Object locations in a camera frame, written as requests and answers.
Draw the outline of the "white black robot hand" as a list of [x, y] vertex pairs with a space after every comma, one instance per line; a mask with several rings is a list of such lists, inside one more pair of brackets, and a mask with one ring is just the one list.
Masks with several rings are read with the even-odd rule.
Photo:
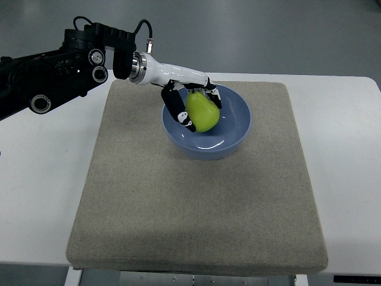
[[221, 109], [221, 97], [217, 86], [204, 72], [159, 63], [149, 53], [134, 53], [129, 80], [137, 85], [150, 83], [162, 87], [161, 97], [168, 112], [176, 122], [191, 132], [196, 132], [196, 127], [185, 107], [190, 92], [202, 92]]

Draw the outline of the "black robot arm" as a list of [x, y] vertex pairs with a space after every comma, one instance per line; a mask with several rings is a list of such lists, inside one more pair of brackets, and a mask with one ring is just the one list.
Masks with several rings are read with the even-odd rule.
[[127, 79], [133, 70], [135, 38], [143, 24], [148, 27], [147, 47], [151, 48], [152, 26], [146, 19], [133, 32], [88, 20], [83, 29], [65, 30], [58, 50], [20, 58], [1, 57], [1, 119], [26, 108], [45, 114], [85, 97], [108, 79], [108, 48], [114, 52], [114, 76]]

